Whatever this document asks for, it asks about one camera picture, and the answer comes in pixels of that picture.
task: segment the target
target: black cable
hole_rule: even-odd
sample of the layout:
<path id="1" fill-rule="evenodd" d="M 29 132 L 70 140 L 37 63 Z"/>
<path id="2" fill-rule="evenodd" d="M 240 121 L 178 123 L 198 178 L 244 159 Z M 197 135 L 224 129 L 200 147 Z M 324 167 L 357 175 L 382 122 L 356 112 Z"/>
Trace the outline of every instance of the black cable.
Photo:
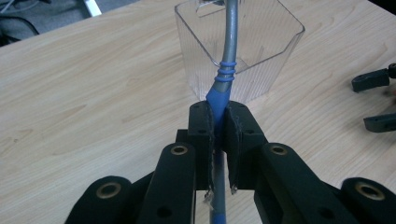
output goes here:
<path id="1" fill-rule="evenodd" d="M 37 31 L 37 29 L 35 28 L 35 26 L 29 22 L 28 20 L 26 20 L 25 18 L 22 17 L 14 17 L 14 16 L 3 16 L 0 15 L 0 20 L 17 20 L 17 21 L 22 21 L 23 23 L 25 23 L 30 30 L 35 33 L 35 35 L 39 35 L 40 33 Z"/>

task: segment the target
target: transparent cup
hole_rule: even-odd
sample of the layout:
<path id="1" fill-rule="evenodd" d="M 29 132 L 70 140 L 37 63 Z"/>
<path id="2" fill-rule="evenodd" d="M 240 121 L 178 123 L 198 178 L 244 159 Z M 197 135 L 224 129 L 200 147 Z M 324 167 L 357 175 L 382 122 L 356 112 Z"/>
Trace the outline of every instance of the transparent cup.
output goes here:
<path id="1" fill-rule="evenodd" d="M 187 78 L 204 100 L 219 69 L 225 6 L 190 0 L 175 7 Z M 247 103 L 268 92 L 304 33 L 304 26 L 277 0 L 241 0 L 231 100 Z"/>

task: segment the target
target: table surface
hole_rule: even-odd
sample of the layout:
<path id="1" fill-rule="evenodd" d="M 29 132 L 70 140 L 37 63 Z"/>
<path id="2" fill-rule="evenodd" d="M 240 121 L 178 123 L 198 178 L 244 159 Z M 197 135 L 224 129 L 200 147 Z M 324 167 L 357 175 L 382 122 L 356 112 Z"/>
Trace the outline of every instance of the table surface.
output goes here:
<path id="1" fill-rule="evenodd" d="M 188 124 L 174 6 L 142 0 L 0 49 L 0 222 L 63 223 L 96 179 L 132 182 Z M 394 86 L 350 80 L 396 62 L 396 17 L 364 0 L 282 0 L 306 32 L 269 93 L 247 106 L 271 142 L 323 181 L 363 176 L 396 191 L 396 135 L 362 119 L 394 109 Z M 196 223 L 207 223 L 198 192 Z M 252 192 L 227 191 L 229 223 L 259 223 Z"/>

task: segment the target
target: wood grain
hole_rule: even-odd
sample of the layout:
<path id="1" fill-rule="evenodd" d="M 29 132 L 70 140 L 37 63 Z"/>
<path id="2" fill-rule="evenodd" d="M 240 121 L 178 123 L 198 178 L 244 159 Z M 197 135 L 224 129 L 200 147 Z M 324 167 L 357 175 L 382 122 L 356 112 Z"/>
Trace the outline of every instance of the wood grain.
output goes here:
<path id="1" fill-rule="evenodd" d="M 154 169 L 197 101 L 179 2 L 143 0 L 0 49 L 0 223 L 64 223 L 94 180 Z M 363 176 L 396 191 L 396 135 L 362 123 L 394 109 L 395 87 L 350 87 L 396 62 L 396 17 L 363 0 L 282 3 L 306 32 L 270 92 L 247 104 L 253 115 L 322 180 Z M 229 223 L 260 223 L 251 192 L 228 194 Z M 208 221 L 202 200 L 196 223 Z"/>

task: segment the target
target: wooden table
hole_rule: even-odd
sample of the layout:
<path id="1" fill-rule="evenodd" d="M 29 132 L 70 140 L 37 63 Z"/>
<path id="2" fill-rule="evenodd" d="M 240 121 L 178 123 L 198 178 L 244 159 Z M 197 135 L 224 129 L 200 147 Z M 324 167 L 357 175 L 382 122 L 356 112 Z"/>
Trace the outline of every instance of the wooden table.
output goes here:
<path id="1" fill-rule="evenodd" d="M 151 172 L 197 101 L 174 6 L 142 0 L 0 49 L 0 222 L 63 223 L 96 179 Z M 271 142 L 323 180 L 363 176 L 396 191 L 396 134 L 362 119 L 395 89 L 350 80 L 396 62 L 396 17 L 364 0 L 282 0 L 306 28 L 269 93 L 247 105 Z M 229 223 L 259 223 L 251 192 L 228 190 Z M 197 197 L 196 223 L 208 207 Z"/>

